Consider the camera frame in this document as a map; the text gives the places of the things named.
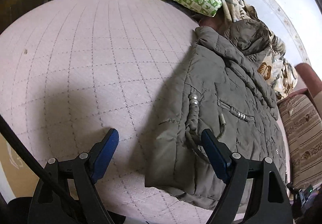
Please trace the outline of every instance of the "striped cushion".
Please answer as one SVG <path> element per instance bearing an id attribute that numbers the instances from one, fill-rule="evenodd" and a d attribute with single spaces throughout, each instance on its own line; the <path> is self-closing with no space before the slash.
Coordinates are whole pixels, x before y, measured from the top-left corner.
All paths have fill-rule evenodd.
<path id="1" fill-rule="evenodd" d="M 306 95 L 279 105 L 289 143 L 292 180 L 296 188 L 322 181 L 322 120 Z"/>

